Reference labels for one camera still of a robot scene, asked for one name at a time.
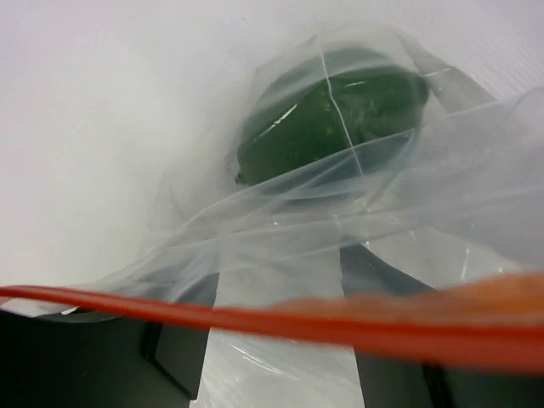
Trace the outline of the green fake lime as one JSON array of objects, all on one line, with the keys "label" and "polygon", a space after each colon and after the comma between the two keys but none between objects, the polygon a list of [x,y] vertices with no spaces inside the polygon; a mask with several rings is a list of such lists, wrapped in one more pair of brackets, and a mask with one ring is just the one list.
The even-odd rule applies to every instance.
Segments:
[{"label": "green fake lime", "polygon": [[394,135],[419,129],[430,87],[416,71],[370,48],[340,48],[275,79],[241,127],[239,184],[253,186],[343,150],[369,145],[370,170],[400,150]]}]

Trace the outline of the clear zip top bag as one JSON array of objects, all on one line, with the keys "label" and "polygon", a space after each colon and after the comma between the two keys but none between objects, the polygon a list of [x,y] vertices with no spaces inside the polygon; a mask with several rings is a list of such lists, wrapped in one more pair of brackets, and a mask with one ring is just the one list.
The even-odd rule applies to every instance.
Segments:
[{"label": "clear zip top bag", "polygon": [[[422,123],[370,170],[367,144],[268,181],[236,181],[241,127],[300,63],[370,48],[421,74]],[[540,407],[543,89],[498,99],[418,41],[318,25],[224,87],[164,173],[128,266],[37,295],[31,318],[80,309],[209,331],[187,407]]]}]

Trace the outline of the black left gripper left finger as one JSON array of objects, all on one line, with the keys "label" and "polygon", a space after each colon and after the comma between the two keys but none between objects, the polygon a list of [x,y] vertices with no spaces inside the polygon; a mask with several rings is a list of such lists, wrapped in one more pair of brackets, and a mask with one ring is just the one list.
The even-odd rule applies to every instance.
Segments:
[{"label": "black left gripper left finger", "polygon": [[187,407],[209,331],[80,309],[1,313],[3,407]]}]

